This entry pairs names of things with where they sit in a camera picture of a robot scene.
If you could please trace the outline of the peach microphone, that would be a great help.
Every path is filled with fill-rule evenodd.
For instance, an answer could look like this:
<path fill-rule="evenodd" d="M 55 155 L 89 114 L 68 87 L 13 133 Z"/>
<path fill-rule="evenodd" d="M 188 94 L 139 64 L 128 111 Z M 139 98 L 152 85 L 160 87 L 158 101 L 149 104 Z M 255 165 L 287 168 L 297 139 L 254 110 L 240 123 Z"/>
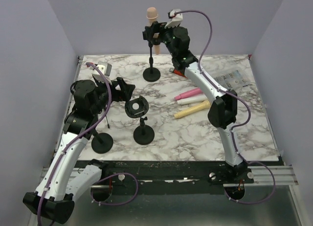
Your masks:
<path fill-rule="evenodd" d="M 157 21 L 158 18 L 158 11 L 155 7 L 149 7 L 147 9 L 147 19 L 148 24 L 147 26 L 151 26 L 153 22 Z M 160 45 L 153 45 L 154 52 L 156 55 L 160 54 Z"/>

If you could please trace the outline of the tall black round-base stand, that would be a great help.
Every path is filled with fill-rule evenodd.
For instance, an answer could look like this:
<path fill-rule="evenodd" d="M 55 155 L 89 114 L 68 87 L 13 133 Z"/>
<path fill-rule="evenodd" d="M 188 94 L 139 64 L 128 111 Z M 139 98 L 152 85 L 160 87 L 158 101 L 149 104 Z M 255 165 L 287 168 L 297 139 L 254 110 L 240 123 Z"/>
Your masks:
<path fill-rule="evenodd" d="M 143 31 L 143 39 L 145 40 L 145 31 Z M 146 68 L 143 72 L 143 78 L 147 82 L 156 82 L 160 79 L 160 71 L 156 67 L 153 66 L 153 44 L 148 42 L 149 47 L 149 67 Z"/>

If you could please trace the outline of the black shock-mount round-base stand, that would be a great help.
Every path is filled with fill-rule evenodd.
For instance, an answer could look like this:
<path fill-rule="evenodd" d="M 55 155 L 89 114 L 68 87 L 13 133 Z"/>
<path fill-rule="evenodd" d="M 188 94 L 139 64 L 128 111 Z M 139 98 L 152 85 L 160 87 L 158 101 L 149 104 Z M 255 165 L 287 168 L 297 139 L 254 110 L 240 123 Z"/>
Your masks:
<path fill-rule="evenodd" d="M 139 118 L 139 126 L 135 128 L 133 138 L 135 142 L 140 145 L 150 144 L 155 137 L 153 128 L 145 124 L 145 121 L 147 121 L 148 118 L 144 117 L 144 115 L 148 110 L 149 103 L 143 96 L 139 96 L 138 98 L 125 103 L 126 115 L 134 119 Z"/>

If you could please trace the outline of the black clip round-base stand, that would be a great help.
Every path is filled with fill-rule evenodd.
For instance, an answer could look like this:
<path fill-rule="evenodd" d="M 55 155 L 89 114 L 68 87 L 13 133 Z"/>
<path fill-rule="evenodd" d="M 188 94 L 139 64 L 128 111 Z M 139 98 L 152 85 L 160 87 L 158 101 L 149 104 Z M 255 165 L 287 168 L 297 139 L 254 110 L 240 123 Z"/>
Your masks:
<path fill-rule="evenodd" d="M 93 132 L 92 150 L 98 154 L 105 154 L 113 147 L 113 138 L 108 133 Z"/>

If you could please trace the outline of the pink microphone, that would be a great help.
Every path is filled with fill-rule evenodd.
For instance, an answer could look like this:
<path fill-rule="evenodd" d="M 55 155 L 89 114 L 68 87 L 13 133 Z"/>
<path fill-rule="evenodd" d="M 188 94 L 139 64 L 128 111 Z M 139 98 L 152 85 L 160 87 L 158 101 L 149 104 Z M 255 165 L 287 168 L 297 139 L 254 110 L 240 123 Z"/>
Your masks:
<path fill-rule="evenodd" d="M 178 100 L 185 99 L 185 98 L 189 98 L 189 97 L 192 97 L 192 96 L 201 94 L 201 93 L 202 93 L 202 91 L 201 91 L 200 88 L 195 88 L 195 89 L 192 89 L 192 90 L 183 92 L 183 93 L 181 93 L 181 94 L 175 96 L 174 99 L 175 99 L 176 101 L 178 101 Z"/>

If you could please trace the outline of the white grey-headed microphone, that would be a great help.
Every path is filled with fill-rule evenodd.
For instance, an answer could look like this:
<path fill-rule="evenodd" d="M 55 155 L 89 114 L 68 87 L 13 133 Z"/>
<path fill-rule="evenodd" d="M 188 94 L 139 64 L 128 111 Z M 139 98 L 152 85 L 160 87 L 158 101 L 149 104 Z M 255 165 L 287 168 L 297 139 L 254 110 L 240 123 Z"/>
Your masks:
<path fill-rule="evenodd" d="M 185 98 L 185 99 L 178 100 L 177 104 L 179 104 L 179 105 L 187 105 L 187 104 L 203 102 L 205 100 L 207 100 L 206 96 L 200 95 L 200 96 L 188 97 L 188 98 Z"/>

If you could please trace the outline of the beige microphone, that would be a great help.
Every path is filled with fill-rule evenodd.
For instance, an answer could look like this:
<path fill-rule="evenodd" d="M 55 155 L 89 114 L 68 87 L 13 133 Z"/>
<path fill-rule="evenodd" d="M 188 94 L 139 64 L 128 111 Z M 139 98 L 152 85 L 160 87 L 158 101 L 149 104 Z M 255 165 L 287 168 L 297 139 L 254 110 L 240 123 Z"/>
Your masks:
<path fill-rule="evenodd" d="M 179 119 L 179 118 L 182 118 L 182 117 L 188 116 L 190 114 L 194 114 L 194 113 L 197 113 L 199 111 L 209 109 L 209 108 L 210 108 L 210 103 L 208 100 L 205 100 L 198 105 L 189 107 L 188 109 L 185 109 L 183 111 L 180 111 L 180 112 L 174 114 L 174 118 Z"/>

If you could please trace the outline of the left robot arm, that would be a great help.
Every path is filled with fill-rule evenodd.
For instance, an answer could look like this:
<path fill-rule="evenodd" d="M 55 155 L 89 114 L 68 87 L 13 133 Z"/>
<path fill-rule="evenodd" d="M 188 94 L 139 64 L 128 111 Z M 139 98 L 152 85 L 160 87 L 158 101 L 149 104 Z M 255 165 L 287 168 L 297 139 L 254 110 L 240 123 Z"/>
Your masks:
<path fill-rule="evenodd" d="M 78 80 L 70 86 L 75 104 L 65 118 L 57 153 L 36 190 L 23 198 L 23 203 L 37 215 L 39 226 L 42 218 L 66 223 L 83 193 L 93 183 L 104 184 L 108 180 L 107 170 L 94 164 L 74 179 L 70 176 L 91 136 L 95 136 L 97 144 L 112 147 L 112 137 L 95 130 L 103 120 L 99 114 L 106 115 L 113 101 L 130 101 L 134 90 L 135 85 L 127 84 L 121 77 L 108 85 L 94 79 Z"/>

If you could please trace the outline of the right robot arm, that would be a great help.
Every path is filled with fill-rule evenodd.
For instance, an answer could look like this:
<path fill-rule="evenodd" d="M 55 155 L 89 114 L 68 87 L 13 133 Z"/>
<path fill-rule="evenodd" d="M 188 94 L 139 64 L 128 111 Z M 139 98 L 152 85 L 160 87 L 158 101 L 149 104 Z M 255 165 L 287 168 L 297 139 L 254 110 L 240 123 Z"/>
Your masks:
<path fill-rule="evenodd" d="M 235 183 L 243 177 L 244 159 L 239 154 L 235 133 L 238 96 L 218 84 L 200 64 L 200 60 L 189 50 L 190 38 L 186 28 L 167 28 L 166 23 L 153 22 L 143 31 L 143 39 L 153 44 L 165 44 L 175 69 L 190 79 L 207 97 L 211 107 L 208 120 L 217 128 L 225 154 L 225 162 L 231 166 L 225 170 L 225 178 Z"/>

